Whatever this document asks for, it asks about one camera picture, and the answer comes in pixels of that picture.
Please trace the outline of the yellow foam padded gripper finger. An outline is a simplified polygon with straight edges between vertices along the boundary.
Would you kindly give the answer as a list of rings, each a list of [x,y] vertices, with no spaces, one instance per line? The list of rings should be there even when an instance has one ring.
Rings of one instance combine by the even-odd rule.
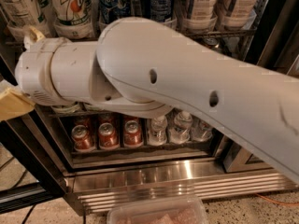
[[[33,111],[35,105],[18,86],[6,80],[0,82],[0,121],[25,115]]]

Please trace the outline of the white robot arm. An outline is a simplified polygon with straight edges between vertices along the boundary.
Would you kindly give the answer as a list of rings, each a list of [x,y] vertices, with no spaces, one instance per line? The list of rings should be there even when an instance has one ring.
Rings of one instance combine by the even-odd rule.
[[[89,103],[155,118],[176,107],[299,182],[299,81],[207,49],[156,21],[112,22],[91,42],[27,46],[17,83],[1,83],[3,120],[35,105]]]

